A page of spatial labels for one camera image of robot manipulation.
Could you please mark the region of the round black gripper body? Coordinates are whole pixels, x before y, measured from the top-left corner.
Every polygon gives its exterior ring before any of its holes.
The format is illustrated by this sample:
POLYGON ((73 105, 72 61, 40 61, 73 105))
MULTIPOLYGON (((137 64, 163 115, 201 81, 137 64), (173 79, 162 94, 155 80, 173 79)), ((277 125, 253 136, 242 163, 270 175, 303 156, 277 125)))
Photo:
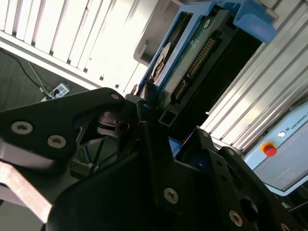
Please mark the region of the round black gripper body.
POLYGON ((175 161, 170 149, 132 152, 67 188, 56 200, 46 229, 224 230, 203 160, 200 151, 193 167, 175 161))

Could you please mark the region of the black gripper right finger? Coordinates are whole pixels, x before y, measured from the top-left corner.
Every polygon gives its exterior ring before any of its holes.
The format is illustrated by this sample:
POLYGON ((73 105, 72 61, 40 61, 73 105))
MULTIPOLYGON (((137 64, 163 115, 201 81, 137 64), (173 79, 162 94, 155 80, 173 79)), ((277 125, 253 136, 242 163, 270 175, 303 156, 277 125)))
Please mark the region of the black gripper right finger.
POLYGON ((297 221, 234 150, 216 151, 199 127, 193 135, 201 145, 203 170, 211 177, 224 230, 298 230, 297 221))

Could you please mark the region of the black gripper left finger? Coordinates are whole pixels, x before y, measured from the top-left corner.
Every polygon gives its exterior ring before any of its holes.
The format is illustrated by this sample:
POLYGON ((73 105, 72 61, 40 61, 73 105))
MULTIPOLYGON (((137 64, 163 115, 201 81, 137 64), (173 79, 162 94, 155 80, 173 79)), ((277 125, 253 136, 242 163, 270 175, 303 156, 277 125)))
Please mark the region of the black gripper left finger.
POLYGON ((67 174, 76 150, 105 136, 119 139, 119 159, 171 150, 155 97, 101 88, 1 112, 0 182, 35 214, 49 215, 76 184, 67 174))

